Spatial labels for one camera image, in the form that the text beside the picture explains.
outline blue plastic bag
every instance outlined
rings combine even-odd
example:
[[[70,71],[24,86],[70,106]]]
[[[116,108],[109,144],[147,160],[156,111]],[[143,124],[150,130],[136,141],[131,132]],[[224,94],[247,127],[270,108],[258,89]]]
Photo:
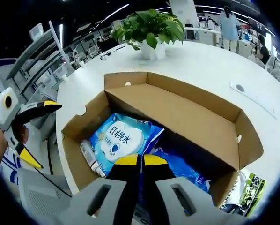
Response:
[[[200,189],[208,192],[206,180],[189,166],[183,158],[175,155],[173,150],[165,152],[162,148],[157,148],[154,149],[151,154],[165,159],[176,177],[186,177]]]
[[[90,137],[90,142],[100,168],[108,175],[119,158],[151,151],[163,130],[151,122],[114,113]]]

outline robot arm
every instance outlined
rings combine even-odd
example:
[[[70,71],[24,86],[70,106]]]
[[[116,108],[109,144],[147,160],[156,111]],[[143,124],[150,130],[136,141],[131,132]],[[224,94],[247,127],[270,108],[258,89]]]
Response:
[[[43,168],[24,144],[20,143],[16,128],[18,125],[24,125],[32,119],[50,114],[61,107],[53,101],[21,105],[12,88],[7,88],[0,94],[0,128],[4,132],[9,147],[33,167]]]

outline white flower pot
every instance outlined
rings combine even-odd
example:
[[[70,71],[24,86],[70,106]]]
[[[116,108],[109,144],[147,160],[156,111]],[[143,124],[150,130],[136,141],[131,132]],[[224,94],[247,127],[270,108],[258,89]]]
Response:
[[[141,43],[141,53],[146,60],[160,60],[165,58],[165,45],[157,38],[158,44],[155,49],[150,47],[146,40]]]

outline plastic bottle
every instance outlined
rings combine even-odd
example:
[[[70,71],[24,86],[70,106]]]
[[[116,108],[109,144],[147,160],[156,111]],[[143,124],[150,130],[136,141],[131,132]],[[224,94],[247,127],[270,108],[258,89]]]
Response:
[[[80,149],[83,153],[83,156],[85,157],[88,165],[90,166],[91,170],[98,174],[100,177],[106,177],[106,175],[103,173],[101,168],[98,165],[98,162],[96,160],[93,147],[88,140],[83,140],[80,143]]]

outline shelf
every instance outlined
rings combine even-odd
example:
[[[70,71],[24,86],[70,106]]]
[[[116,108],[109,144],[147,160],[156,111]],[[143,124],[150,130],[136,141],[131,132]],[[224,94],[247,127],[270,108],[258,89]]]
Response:
[[[32,84],[34,80],[37,80],[52,64],[54,64],[57,60],[61,58],[60,51],[54,52],[42,65],[41,68],[32,76],[30,79],[27,80],[24,87],[20,90],[20,95],[25,92],[25,90]]]
[[[23,64],[31,57],[31,55],[42,45],[44,45],[46,42],[48,42],[50,39],[52,39],[52,33],[49,29],[47,32],[45,32],[39,39],[34,41],[16,60],[12,70],[10,71],[7,79],[13,78],[17,72],[21,69]]]
[[[32,69],[32,67],[39,61],[41,60],[50,50],[52,50],[54,47],[57,47],[56,43],[53,42],[47,48],[45,48],[35,59],[26,67],[23,67],[23,71],[29,71]]]

